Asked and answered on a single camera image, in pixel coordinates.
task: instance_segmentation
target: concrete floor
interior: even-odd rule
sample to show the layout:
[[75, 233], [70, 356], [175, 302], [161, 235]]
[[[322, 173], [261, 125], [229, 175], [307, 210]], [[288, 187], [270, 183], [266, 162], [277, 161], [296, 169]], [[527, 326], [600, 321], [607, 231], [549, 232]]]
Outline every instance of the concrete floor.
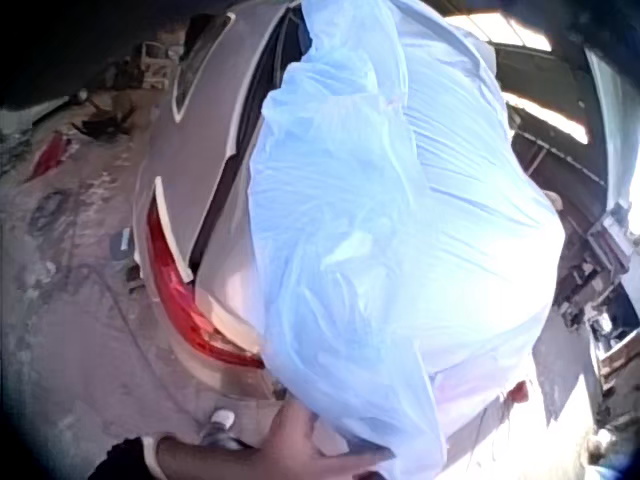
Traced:
[[[105, 145], [71, 133], [75, 151], [55, 171], [24, 183], [28, 159], [0, 179], [2, 406], [58, 478], [86, 477], [128, 436], [171, 431], [196, 441], [220, 406], [234, 408], [236, 434], [258, 444], [277, 410], [226, 398], [193, 378], [168, 347], [144, 289], [128, 292], [126, 262], [110, 253], [112, 235], [130, 224], [156, 100], [136, 95], [131, 137]], [[71, 132], [69, 122], [89, 112], [75, 107], [44, 122], [36, 146], [54, 129]], [[60, 214], [37, 209], [56, 190], [66, 198]], [[585, 332], [567, 332], [550, 316], [523, 375], [531, 400], [508, 409], [497, 399], [454, 434], [442, 479], [581, 478], [588, 392], [597, 390]]]

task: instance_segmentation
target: silver car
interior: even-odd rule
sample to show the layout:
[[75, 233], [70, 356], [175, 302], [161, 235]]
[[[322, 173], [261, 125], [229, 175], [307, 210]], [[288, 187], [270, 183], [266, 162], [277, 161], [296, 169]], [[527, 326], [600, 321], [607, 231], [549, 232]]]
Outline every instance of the silver car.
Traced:
[[194, 17], [139, 173], [136, 260], [154, 312], [187, 368], [231, 395], [277, 391], [246, 321], [260, 319], [248, 160], [263, 100], [308, 43], [295, 4]]

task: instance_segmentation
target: hand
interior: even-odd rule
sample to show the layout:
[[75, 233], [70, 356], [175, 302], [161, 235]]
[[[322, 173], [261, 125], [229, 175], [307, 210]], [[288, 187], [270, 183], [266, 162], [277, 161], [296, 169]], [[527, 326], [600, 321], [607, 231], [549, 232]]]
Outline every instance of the hand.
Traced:
[[289, 397], [271, 424], [254, 461], [259, 477], [267, 480], [331, 480], [367, 472], [393, 453], [380, 449], [359, 454], [327, 457], [313, 444], [316, 416]]

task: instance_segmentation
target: plastic sheet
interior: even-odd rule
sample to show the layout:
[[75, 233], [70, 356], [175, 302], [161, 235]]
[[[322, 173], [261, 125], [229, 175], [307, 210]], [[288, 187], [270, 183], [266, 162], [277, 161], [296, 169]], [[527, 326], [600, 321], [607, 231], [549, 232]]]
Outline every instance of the plastic sheet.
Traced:
[[432, 478], [530, 353], [564, 234], [472, 43], [417, 0], [302, 8], [312, 47], [250, 164], [263, 356], [341, 433], [390, 447], [387, 478]]

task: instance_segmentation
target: taillight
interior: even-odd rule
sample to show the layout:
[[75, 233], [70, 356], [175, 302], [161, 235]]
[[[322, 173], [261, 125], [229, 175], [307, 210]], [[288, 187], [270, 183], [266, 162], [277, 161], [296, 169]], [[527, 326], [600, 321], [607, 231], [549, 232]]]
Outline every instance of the taillight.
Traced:
[[151, 271], [158, 296], [180, 335], [208, 357], [231, 365], [264, 368], [260, 357], [227, 340], [198, 309], [193, 287], [183, 282], [167, 244], [155, 198], [149, 207], [147, 228]]

